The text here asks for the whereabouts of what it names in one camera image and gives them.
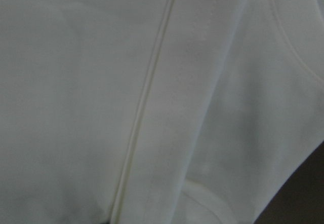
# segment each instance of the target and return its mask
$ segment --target seam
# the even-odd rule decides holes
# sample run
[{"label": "seam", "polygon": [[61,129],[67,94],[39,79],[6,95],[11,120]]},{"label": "seam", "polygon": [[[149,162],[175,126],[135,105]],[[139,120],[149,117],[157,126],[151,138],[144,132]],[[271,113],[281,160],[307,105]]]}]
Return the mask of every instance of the seam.
[{"label": "seam", "polygon": [[202,206],[203,208],[205,208],[206,210],[208,210],[219,221],[220,224],[223,224],[223,222],[218,217],[218,215],[213,210],[211,210],[209,207],[207,207],[206,205],[202,204],[201,202],[199,202],[198,200],[196,200],[194,197],[192,197],[188,193],[182,192],[182,194],[185,195],[186,197],[188,197],[189,199],[191,199],[193,202],[199,204],[200,206]]},{"label": "seam", "polygon": [[149,58],[149,66],[146,71],[143,88],[136,108],[136,116],[131,129],[131,135],[129,138],[128,150],[124,160],[123,170],[118,182],[117,191],[115,192],[113,208],[110,214],[111,222],[113,224],[119,223],[119,218],[123,207],[123,200],[125,198],[126,185],[130,175],[131,165],[134,158],[134,152],[138,140],[140,126],[143,119],[144,109],[153,81],[157,61],[159,59],[161,46],[165,37],[174,1],[175,0],[167,0],[160,25],[156,37],[154,39],[153,49]]},{"label": "seam", "polygon": [[[167,17],[167,19],[168,19],[168,21],[169,21],[169,18],[170,18],[170,15],[171,15],[171,11],[172,11],[172,8],[173,8],[173,6],[174,6],[174,3],[175,3],[175,0],[171,0],[171,4],[170,4],[170,10],[169,10],[169,13],[168,13],[168,17]],[[161,152],[161,143],[159,144],[159,146],[158,146],[158,155],[160,155],[160,152]],[[157,159],[154,161],[154,171],[153,172],[156,172],[156,168],[157,168]],[[147,217],[147,209],[148,209],[148,204],[149,204],[149,197],[150,197],[150,193],[152,192],[152,188],[153,188],[153,182],[154,182],[154,180],[153,180],[153,177],[151,176],[151,178],[150,178],[150,184],[149,184],[149,187],[148,187],[148,192],[147,192],[147,197],[146,197],[146,200],[145,200],[145,203],[144,203],[144,209],[145,209],[145,211],[144,211],[144,213],[143,213],[143,216],[142,216],[142,223],[144,223],[144,221],[145,221],[145,219],[146,219],[146,217]]]},{"label": "seam", "polygon": [[272,17],[275,20],[276,26],[279,29],[280,34],[283,37],[283,41],[286,44],[286,46],[289,48],[291,53],[294,55],[294,57],[297,59],[298,63],[294,62],[295,65],[297,65],[299,68],[303,69],[305,72],[307,72],[311,77],[317,82],[320,83],[322,86],[324,86],[324,80],[316,74],[313,70],[311,70],[307,64],[304,62],[304,60],[299,56],[298,52],[296,51],[296,48],[293,46],[290,38],[285,32],[285,29],[282,25],[281,19],[279,17],[279,13],[277,11],[276,3],[274,0],[268,0],[268,3],[270,5],[270,12]]}]

